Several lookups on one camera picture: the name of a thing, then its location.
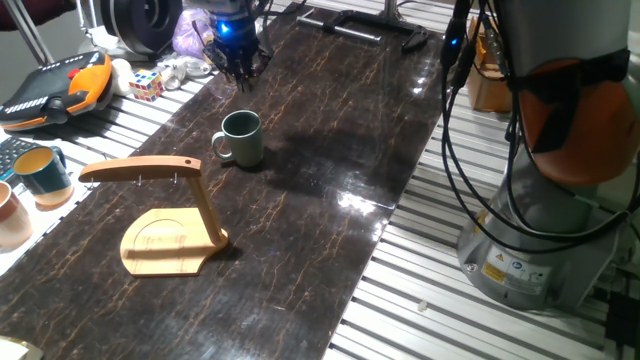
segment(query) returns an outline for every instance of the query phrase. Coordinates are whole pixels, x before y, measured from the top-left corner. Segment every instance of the wooden mug holder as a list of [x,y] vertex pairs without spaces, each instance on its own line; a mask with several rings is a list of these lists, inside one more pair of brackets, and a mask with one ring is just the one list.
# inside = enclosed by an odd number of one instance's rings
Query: wooden mug holder
[[202,163],[181,156],[139,156],[87,165],[80,182],[186,178],[197,208],[151,209],[129,227],[120,257],[133,276],[197,276],[211,255],[227,246],[226,231],[202,178]]

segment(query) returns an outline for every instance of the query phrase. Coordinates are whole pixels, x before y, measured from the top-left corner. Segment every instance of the table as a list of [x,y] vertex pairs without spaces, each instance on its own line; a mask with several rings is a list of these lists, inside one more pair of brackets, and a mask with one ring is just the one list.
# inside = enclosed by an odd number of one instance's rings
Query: table
[[[439,116],[441,40],[402,56],[402,36],[375,46],[294,20],[270,26],[276,54],[252,93],[214,78],[134,153],[203,159],[233,246],[199,277],[132,278],[129,225],[195,203],[186,184],[101,184],[0,278],[1,334],[48,359],[321,357]],[[263,120],[259,169],[213,160],[238,109]]]

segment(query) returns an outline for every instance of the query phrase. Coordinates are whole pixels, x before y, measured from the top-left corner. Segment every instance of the teal cup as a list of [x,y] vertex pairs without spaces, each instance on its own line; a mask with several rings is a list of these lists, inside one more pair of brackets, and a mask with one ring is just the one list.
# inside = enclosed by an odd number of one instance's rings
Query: teal cup
[[27,150],[12,164],[13,171],[36,202],[45,207],[61,205],[73,195],[73,183],[66,167],[64,154],[57,146]]
[[[229,114],[222,121],[222,131],[213,135],[213,152],[222,160],[235,160],[238,166],[258,165],[264,156],[264,134],[260,117],[254,112],[241,110]],[[231,150],[220,153],[216,141],[224,139]]]

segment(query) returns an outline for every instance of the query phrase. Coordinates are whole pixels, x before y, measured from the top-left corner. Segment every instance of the orange controller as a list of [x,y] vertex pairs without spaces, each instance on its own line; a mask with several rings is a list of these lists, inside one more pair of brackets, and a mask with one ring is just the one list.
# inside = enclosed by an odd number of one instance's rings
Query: orange controller
[[103,109],[111,100],[111,59],[94,51],[33,71],[0,106],[0,127],[29,130],[62,124],[69,115]]

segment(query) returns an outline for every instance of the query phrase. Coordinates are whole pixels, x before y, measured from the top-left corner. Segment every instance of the rubik's cube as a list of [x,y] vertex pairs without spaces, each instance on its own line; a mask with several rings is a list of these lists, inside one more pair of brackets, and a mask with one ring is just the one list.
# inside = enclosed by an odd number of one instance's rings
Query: rubik's cube
[[156,101],[164,92],[162,75],[147,70],[139,70],[129,82],[133,96],[144,101]]

